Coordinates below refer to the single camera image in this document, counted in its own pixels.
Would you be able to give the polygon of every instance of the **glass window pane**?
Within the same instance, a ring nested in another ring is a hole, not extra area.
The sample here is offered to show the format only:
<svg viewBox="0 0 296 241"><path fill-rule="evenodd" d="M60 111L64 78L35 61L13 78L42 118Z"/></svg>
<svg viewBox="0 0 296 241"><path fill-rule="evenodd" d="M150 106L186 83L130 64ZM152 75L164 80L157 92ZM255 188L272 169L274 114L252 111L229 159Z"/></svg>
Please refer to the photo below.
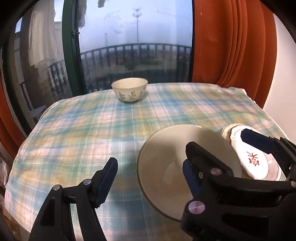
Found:
<svg viewBox="0 0 296 241"><path fill-rule="evenodd" d="M78 26L88 92L126 77L188 82L191 0L79 0Z"/></svg>
<svg viewBox="0 0 296 241"><path fill-rule="evenodd" d="M54 102L72 97L62 45L64 0L40 0L9 39L9 70L30 127Z"/></svg>

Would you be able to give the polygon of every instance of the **white hanging towel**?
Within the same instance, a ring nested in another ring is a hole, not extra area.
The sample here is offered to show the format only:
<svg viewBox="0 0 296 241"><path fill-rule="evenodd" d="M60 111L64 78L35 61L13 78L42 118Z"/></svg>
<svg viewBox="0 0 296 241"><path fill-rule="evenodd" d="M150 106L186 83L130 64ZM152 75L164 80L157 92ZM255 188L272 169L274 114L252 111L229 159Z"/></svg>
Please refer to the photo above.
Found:
<svg viewBox="0 0 296 241"><path fill-rule="evenodd" d="M35 4L29 27L30 66L57 57L54 17L54 0L43 0Z"/></svg>

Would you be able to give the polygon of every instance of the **metal screw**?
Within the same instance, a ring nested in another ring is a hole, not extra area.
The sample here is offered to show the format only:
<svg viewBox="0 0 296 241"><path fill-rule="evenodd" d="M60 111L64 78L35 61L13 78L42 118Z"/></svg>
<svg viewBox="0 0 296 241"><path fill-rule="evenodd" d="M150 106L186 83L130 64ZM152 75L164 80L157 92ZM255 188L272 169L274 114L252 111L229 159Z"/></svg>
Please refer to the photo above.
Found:
<svg viewBox="0 0 296 241"><path fill-rule="evenodd" d="M219 176L219 175L222 174L222 170L220 168L214 167L214 168L211 169L211 173L214 176Z"/></svg>
<svg viewBox="0 0 296 241"><path fill-rule="evenodd" d="M84 184L84 185L89 185L89 184L91 184L91 180L90 180L90 179L85 179L85 180L83 181L83 184Z"/></svg>
<svg viewBox="0 0 296 241"><path fill-rule="evenodd" d="M52 187L52 189L56 191L56 190L59 190L60 187L61 187L60 184L56 184Z"/></svg>
<svg viewBox="0 0 296 241"><path fill-rule="evenodd" d="M201 214L205 210L205 204L201 201L192 201L188 205L188 210L193 214Z"/></svg>

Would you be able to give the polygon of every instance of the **plaid tablecloth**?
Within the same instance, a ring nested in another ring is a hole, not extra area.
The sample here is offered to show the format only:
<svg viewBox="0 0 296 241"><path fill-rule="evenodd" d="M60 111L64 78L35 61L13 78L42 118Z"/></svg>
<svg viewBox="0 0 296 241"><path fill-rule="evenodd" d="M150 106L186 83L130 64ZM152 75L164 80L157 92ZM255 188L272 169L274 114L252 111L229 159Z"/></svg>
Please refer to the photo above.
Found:
<svg viewBox="0 0 296 241"><path fill-rule="evenodd" d="M211 84L162 83L147 86L144 99L120 102L113 90L54 103L21 146L6 187L5 207L26 230L54 184L74 186L115 157L119 169L97 215L107 240L191 240L179 223L154 211L137 180L142 145L157 130L192 123L214 131L244 123L265 135L284 133L244 90ZM72 217L82 240L75 206Z"/></svg>

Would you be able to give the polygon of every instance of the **orange curtain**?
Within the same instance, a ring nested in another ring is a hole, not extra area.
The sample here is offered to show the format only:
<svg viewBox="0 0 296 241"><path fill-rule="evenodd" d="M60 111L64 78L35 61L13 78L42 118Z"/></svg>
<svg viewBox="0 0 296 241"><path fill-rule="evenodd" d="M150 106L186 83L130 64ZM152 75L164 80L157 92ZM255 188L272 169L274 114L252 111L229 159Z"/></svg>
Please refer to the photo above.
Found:
<svg viewBox="0 0 296 241"><path fill-rule="evenodd" d="M10 156L15 158L24 140L25 137L17 127L7 104L0 74L0 142Z"/></svg>
<svg viewBox="0 0 296 241"><path fill-rule="evenodd" d="M262 108L276 50L273 14L259 0L194 0L193 82L244 88Z"/></svg>

